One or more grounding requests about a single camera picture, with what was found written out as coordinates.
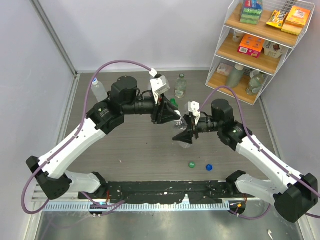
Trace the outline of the clear plastic bottle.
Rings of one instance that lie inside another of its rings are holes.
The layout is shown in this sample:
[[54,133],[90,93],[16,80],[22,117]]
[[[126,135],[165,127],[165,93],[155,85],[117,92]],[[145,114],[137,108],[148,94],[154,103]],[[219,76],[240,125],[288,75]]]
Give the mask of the clear plastic bottle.
[[[186,110],[187,110],[187,115],[188,115],[189,114],[188,104],[186,104]],[[174,122],[174,125],[173,125],[174,136],[176,136],[177,134],[181,133],[182,131],[184,131],[186,129],[187,129],[187,123],[184,119],[184,116],[181,115],[181,119]],[[187,144],[187,143],[183,143],[180,141],[176,141],[176,142],[178,142],[182,148],[189,148],[192,145],[192,144]]]

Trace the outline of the clear glass bottle green cap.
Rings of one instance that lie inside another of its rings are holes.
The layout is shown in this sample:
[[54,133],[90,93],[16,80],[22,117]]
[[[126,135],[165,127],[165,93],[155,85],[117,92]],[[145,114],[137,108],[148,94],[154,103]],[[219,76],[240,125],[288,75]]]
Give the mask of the clear glass bottle green cap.
[[183,98],[187,90],[187,80],[185,75],[181,73],[175,81],[174,94],[177,98]]

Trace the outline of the clear bottle blue cap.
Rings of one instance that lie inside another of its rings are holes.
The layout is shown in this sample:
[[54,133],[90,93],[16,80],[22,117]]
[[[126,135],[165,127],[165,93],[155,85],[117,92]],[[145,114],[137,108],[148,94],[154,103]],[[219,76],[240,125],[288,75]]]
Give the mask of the clear bottle blue cap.
[[91,91],[93,92],[98,102],[101,102],[108,97],[104,85],[100,81],[98,81],[96,77],[92,81]]

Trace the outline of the white cup on shelf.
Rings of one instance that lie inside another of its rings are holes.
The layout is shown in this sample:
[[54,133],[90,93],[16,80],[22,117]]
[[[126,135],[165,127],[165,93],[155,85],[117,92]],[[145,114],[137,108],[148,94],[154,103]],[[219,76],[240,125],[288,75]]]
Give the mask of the white cup on shelf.
[[240,43],[244,36],[245,36],[244,32],[234,29],[233,30],[233,35],[232,35],[232,40],[235,43]]

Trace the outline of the green sponge pack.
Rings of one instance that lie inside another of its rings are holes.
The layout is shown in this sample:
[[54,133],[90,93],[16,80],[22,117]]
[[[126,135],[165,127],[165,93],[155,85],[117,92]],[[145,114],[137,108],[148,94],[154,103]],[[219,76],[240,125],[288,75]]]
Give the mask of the green sponge pack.
[[244,0],[240,11],[240,22],[257,25],[263,13],[262,0]]

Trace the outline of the clear bottle on shelf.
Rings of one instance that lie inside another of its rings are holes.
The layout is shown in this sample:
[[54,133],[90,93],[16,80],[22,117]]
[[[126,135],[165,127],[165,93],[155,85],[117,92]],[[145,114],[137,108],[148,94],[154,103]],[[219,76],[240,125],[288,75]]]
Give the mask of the clear bottle on shelf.
[[246,94],[249,96],[257,95],[260,91],[263,83],[265,82],[265,76],[262,72],[254,70],[250,73],[250,81],[246,88]]

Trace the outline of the green plastic bottle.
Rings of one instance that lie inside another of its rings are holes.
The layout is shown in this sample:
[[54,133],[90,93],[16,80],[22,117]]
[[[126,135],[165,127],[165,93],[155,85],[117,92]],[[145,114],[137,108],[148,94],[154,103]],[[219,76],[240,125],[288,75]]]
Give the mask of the green plastic bottle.
[[177,108],[179,107],[178,104],[177,104],[177,102],[176,102],[176,100],[175,100],[174,98],[171,98],[171,99],[170,99],[170,102],[171,102],[174,106],[176,106]]

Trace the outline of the pink white packet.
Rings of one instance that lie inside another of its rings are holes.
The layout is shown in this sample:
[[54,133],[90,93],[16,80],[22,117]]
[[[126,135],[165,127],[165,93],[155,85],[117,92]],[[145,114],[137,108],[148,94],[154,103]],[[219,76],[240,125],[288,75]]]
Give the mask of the pink white packet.
[[232,71],[233,68],[234,68],[233,66],[221,62],[221,63],[219,64],[219,66],[217,67],[216,72],[217,72],[218,74],[221,74],[221,75],[223,75],[223,76],[228,77],[228,76],[230,75],[230,73],[231,73],[231,71]]

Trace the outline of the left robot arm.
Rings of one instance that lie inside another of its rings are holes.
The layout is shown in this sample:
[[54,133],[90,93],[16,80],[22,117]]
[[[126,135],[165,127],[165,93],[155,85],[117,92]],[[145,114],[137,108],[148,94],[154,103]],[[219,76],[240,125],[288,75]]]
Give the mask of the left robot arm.
[[68,167],[91,145],[107,136],[125,122],[126,115],[150,115],[153,124],[178,121],[178,108],[164,95],[170,88],[165,76],[150,80],[150,96],[140,92],[131,76],[120,77],[107,93],[84,116],[84,121],[59,145],[26,164],[49,200],[65,193],[82,193],[91,198],[106,197],[108,184],[97,172],[88,174],[68,171]]

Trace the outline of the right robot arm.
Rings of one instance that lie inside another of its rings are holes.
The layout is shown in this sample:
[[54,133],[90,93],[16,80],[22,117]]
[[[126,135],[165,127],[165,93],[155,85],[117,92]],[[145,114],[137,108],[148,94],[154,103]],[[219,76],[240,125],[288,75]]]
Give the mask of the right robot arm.
[[247,194],[275,207],[288,222],[307,215],[319,198],[318,180],[285,164],[269,151],[244,125],[235,120],[233,108],[225,99],[211,103],[211,114],[199,112],[197,102],[188,103],[189,113],[175,121],[173,141],[192,145],[200,133],[216,132],[220,141],[253,163],[269,181],[256,179],[238,170],[226,179],[226,193],[233,198]]

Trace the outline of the white bottle cap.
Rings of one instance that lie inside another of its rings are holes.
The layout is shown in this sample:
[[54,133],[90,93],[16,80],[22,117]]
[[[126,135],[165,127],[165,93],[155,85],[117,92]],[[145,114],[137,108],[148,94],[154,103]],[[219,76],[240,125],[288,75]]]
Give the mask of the white bottle cap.
[[182,116],[179,110],[175,110],[174,111],[177,115],[179,115],[180,117]]

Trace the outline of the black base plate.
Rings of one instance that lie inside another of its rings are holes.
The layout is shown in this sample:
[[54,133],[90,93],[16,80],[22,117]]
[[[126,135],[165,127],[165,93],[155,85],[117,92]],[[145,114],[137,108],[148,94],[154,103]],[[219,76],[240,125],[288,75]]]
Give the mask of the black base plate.
[[126,204],[181,204],[185,197],[189,203],[215,204],[222,199],[237,199],[244,195],[225,181],[110,181],[102,199],[112,204],[124,200]]

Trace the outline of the orange pink box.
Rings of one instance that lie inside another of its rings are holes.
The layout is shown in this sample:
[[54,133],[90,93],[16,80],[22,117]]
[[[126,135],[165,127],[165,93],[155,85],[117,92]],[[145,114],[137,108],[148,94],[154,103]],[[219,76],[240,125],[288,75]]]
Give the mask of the orange pink box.
[[250,34],[245,34],[240,42],[237,52],[258,58],[263,50],[265,40]]

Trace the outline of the grey green bottle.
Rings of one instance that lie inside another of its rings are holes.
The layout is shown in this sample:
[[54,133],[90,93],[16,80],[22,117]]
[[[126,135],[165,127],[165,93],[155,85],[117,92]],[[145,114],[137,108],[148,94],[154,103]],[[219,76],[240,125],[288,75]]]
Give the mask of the grey green bottle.
[[245,72],[245,67],[236,63],[227,77],[225,85],[230,88],[235,88],[240,83]]

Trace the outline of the orange yellow box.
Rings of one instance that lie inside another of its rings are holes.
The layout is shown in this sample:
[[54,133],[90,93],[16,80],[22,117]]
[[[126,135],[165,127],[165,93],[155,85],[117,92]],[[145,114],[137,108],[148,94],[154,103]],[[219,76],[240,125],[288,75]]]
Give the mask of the orange yellow box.
[[299,6],[293,6],[288,13],[281,31],[293,35],[300,35],[308,22],[311,11]]

